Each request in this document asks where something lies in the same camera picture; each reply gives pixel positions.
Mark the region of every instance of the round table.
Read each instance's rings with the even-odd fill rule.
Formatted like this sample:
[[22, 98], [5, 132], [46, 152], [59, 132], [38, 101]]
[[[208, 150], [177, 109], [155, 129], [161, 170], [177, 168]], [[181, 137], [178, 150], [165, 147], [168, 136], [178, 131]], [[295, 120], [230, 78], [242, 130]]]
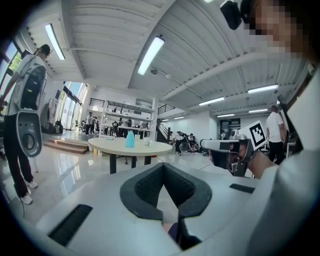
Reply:
[[136, 140], [134, 147], [125, 147], [125, 138], [113, 138], [113, 140], [103, 137], [91, 138], [88, 144], [96, 150], [110, 154], [110, 174], [117, 172], [117, 155], [132, 157], [131, 167], [135, 168], [137, 157], [144, 157], [144, 164], [149, 165], [151, 156], [166, 154], [172, 150], [171, 145], [157, 141], [152, 141], [150, 146], [145, 146], [143, 139]]

